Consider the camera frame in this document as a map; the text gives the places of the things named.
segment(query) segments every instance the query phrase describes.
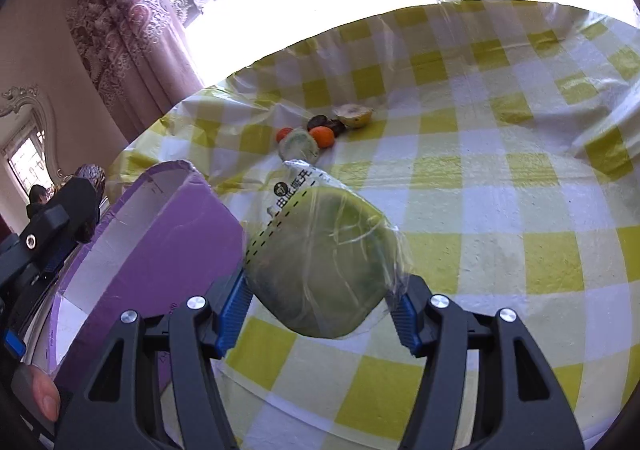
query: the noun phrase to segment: person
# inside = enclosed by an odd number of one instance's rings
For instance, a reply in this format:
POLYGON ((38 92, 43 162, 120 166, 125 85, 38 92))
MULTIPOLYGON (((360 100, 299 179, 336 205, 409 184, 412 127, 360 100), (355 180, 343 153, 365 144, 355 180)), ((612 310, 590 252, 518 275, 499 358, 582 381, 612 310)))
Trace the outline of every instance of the person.
POLYGON ((42 185, 33 185, 29 190, 29 204, 27 205, 27 217, 31 220, 40 210, 44 208, 49 198, 49 192, 42 185))
POLYGON ((28 367, 33 376, 31 393, 36 405, 45 418, 49 421, 57 421, 60 414, 60 393, 56 384, 43 370, 34 365, 28 367))

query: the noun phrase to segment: pink floral curtain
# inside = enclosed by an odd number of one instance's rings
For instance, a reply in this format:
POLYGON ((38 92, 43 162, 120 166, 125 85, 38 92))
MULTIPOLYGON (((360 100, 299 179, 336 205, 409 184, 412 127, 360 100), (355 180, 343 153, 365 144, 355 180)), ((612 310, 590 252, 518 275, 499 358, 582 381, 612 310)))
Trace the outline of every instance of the pink floral curtain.
POLYGON ((75 0, 66 18, 84 67, 129 141, 202 88, 169 0, 75 0))

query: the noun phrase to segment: yellow checkered tablecloth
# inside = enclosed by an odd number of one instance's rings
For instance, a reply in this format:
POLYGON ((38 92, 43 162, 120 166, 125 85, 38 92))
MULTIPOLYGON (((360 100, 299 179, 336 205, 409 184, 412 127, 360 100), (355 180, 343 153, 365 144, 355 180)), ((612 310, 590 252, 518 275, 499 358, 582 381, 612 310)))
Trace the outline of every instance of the yellow checkered tablecloth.
MULTIPOLYGON (((348 102, 374 107, 374 121, 318 166, 400 228, 432 290, 524 318, 588 437, 640 378, 639 74, 640 32, 585 10, 404 8, 187 98, 121 154, 108 188, 117 195, 150 165, 189 159, 244 220, 271 191, 279 128, 348 102)), ((423 365, 389 317, 317 340, 283 329, 254 299, 216 372, 244 449, 391 449, 423 365)), ((468 368, 459 444, 470 434, 473 353, 468 368)))

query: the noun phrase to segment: plastic-wrapped food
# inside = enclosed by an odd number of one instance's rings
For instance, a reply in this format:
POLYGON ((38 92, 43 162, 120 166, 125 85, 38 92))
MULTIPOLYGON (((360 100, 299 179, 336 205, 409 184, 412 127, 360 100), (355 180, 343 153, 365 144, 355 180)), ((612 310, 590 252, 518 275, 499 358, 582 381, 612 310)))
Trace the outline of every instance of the plastic-wrapped food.
POLYGON ((260 204, 268 215, 246 252, 249 285, 292 331, 345 336, 404 291, 405 244, 380 210, 338 180, 300 160, 285 165, 288 173, 271 180, 273 202, 260 204))

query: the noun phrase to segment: purple cardboard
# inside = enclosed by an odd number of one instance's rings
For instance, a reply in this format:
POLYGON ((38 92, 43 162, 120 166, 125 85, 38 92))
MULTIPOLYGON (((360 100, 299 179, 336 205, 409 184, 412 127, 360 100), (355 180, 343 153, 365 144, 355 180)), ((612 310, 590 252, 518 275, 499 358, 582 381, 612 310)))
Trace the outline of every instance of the purple cardboard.
MULTIPOLYGON (((130 253, 126 254, 113 279, 92 310, 87 311, 86 321, 60 364, 56 384, 72 392, 98 356, 111 326, 119 321, 124 310, 134 309, 143 317, 165 314, 190 296, 205 293, 213 281, 232 273, 242 260, 244 233, 241 225, 188 162, 172 161, 152 167, 127 189, 108 215, 108 222, 100 224, 96 239, 78 255, 66 274, 52 316, 55 313, 57 318, 60 301, 66 295, 72 294, 76 302, 82 303, 83 292, 86 296, 95 292, 91 285, 92 261, 97 273, 105 272, 101 260, 108 260, 117 267, 118 261, 112 260, 118 257, 114 246, 120 242, 121 251, 127 249, 122 231, 132 231, 132 237, 135 237, 136 228, 146 230, 142 231, 138 242, 129 247, 130 253), (171 181, 167 181, 171 177, 179 182, 167 198, 167 189, 172 187, 171 181), (140 202, 130 201, 136 199, 143 186, 147 194, 138 198, 140 202), (154 206, 158 206, 156 199, 166 201, 162 202, 157 215, 148 226, 137 224, 136 217, 149 215, 146 208, 153 211, 154 206), (97 256, 91 256, 92 250, 99 251, 97 256), (80 278, 81 273, 84 282, 75 283, 74 278, 80 278)), ((56 331, 55 324, 53 319, 53 332, 56 331)), ((49 352, 50 357, 56 357, 55 347, 49 352)), ((159 374, 161 386, 165 386, 170 378, 168 362, 161 362, 159 374)))

